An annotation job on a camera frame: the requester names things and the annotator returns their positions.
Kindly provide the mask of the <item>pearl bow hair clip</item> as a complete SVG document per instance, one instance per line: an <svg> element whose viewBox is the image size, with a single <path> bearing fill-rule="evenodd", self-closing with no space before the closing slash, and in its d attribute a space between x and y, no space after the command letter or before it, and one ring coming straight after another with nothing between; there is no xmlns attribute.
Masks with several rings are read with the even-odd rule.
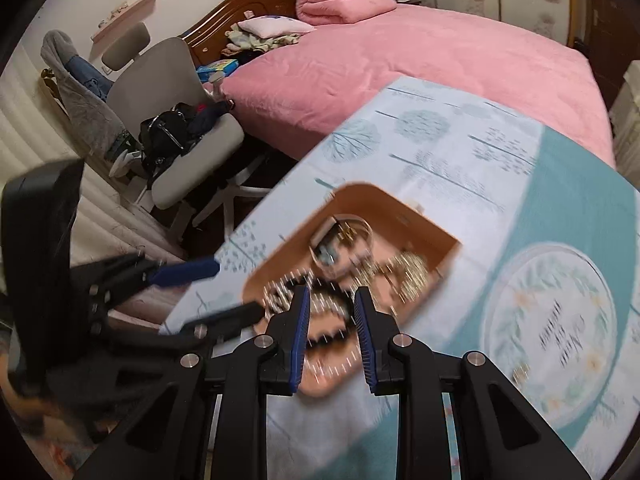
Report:
<svg viewBox="0 0 640 480"><path fill-rule="evenodd" d="M262 294L262 305L265 309L265 319L270 320L275 315L290 310L294 292L299 280L288 278L277 282L270 282Z"/></svg>

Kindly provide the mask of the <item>gold leaf hair comb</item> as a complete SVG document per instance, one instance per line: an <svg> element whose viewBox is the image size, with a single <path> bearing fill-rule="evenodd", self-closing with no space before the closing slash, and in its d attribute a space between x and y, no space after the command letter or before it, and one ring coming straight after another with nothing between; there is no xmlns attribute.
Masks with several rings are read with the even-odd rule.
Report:
<svg viewBox="0 0 640 480"><path fill-rule="evenodd" d="M382 278L390 296L401 304L418 300L431 286L426 260L415 252L398 252L384 261L375 261L363 274L363 283L378 292L376 281Z"/></svg>

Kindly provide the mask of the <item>peach cardboard jewelry box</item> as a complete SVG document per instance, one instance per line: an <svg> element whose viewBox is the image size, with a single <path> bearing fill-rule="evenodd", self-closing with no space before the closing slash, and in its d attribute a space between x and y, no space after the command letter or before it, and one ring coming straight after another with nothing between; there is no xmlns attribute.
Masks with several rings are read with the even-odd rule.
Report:
<svg viewBox="0 0 640 480"><path fill-rule="evenodd" d="M334 214L354 214L366 220L373 230L373 252L341 280L328 281L312 263L309 240L320 224ZM401 304L392 298L382 278L376 281L378 292L366 286L379 311L390 314L398 323L405 323L414 318L446 276L460 247L456 238L414 208L372 184L352 183L333 192L320 209L250 274L242 298L262 304L264 288L270 282L288 278L309 286L311 314L299 390L306 396L321 398L360 367L354 300L356 289L366 286L363 274L367 267L398 252L415 252L426 260L431 286L411 304Z"/></svg>

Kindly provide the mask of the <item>grey office chair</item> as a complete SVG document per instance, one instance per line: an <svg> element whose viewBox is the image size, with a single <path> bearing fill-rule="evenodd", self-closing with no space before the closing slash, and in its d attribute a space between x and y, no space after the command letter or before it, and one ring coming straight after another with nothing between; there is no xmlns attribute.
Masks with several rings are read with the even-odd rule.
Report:
<svg viewBox="0 0 640 480"><path fill-rule="evenodd" d="M269 192L247 182L273 149L244 132L233 101L205 90L183 39L153 44L139 22L107 48L102 62L119 73L106 104L142 148L151 204L178 209L170 236L181 240L216 211L231 235L235 200Z"/></svg>

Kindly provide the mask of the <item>black bag on chair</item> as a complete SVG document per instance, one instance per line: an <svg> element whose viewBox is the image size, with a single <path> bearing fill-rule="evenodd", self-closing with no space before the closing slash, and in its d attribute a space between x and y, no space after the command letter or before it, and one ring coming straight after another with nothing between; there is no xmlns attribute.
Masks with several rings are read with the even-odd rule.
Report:
<svg viewBox="0 0 640 480"><path fill-rule="evenodd" d="M188 154L218 120L234 108L232 100L195 106L180 102L142 122L139 136L142 168L151 181L166 171L177 157Z"/></svg>

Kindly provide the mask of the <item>teal floral tablecloth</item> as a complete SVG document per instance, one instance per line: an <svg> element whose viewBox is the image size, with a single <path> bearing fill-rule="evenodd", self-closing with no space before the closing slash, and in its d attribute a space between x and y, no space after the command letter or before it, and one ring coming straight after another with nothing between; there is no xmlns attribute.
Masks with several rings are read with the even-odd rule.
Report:
<svg viewBox="0 0 640 480"><path fill-rule="evenodd" d="M369 182L461 244L408 333L484 352L595 479L639 415L639 194L509 107L402 77L314 148L217 252L163 325L236 304L248 276L340 186Z"/></svg>

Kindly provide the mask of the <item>pink bed blanket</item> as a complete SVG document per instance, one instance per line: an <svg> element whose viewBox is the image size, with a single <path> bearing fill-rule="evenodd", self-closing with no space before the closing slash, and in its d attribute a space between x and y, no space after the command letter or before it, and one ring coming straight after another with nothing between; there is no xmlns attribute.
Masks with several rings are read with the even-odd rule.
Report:
<svg viewBox="0 0 640 480"><path fill-rule="evenodd" d="M608 112L587 59L506 23L401 4L323 25L221 85L245 132L295 159L402 77L463 90L538 120L613 165Z"/></svg>

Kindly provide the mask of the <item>wooden headboard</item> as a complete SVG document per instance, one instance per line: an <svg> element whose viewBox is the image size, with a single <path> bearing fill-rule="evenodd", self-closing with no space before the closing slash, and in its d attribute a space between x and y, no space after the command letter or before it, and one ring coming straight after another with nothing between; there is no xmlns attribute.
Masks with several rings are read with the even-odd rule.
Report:
<svg viewBox="0 0 640 480"><path fill-rule="evenodd" d="M296 18L296 0L224 0L181 35L189 47L195 66L207 65L221 58L228 44L226 31L233 23L263 15Z"/></svg>

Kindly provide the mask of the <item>white pink pillow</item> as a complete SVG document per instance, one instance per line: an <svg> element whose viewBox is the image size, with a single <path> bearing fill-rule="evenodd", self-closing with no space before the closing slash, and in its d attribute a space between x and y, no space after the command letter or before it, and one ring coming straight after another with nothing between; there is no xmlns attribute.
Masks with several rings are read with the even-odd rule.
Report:
<svg viewBox="0 0 640 480"><path fill-rule="evenodd" d="M288 35L306 35L316 29L311 24L282 15L264 15L238 23L239 29L260 39L272 39Z"/></svg>

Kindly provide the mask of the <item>cream ruffled cover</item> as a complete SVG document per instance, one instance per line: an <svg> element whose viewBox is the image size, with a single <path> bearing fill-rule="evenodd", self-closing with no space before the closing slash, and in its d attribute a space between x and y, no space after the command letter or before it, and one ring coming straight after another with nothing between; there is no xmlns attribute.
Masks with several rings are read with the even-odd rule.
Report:
<svg viewBox="0 0 640 480"><path fill-rule="evenodd" d="M613 151L618 172L635 188L640 174L640 61L624 73L620 92L608 112L614 134Z"/></svg>

